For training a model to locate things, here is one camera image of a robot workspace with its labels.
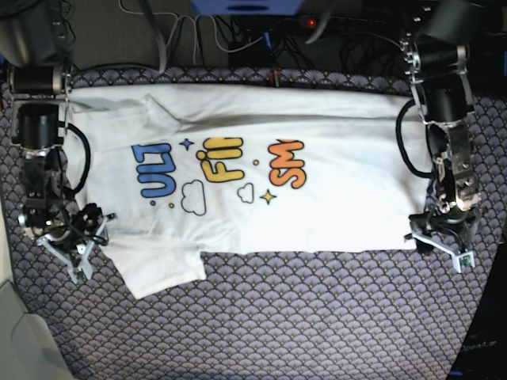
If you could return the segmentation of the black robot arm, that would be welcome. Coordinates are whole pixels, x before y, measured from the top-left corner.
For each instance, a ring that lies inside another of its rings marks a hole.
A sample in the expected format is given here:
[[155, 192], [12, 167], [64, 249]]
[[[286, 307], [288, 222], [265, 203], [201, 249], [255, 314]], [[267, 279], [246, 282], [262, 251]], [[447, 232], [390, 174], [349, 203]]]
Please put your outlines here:
[[[109, 220], [94, 203], [71, 213], [67, 206], [83, 190], [90, 171], [90, 144], [69, 123], [74, 34], [59, 1], [3, 1], [3, 76], [13, 97], [11, 143], [21, 149], [25, 202], [19, 220], [26, 233], [50, 249], [79, 252], [105, 246]], [[66, 135], [78, 138], [85, 153], [82, 175], [66, 186], [61, 152]]]
[[421, 255], [495, 250], [506, 222], [506, 98], [495, 78], [503, 1], [399, 1], [411, 99], [395, 121], [402, 160], [428, 181], [407, 239]]

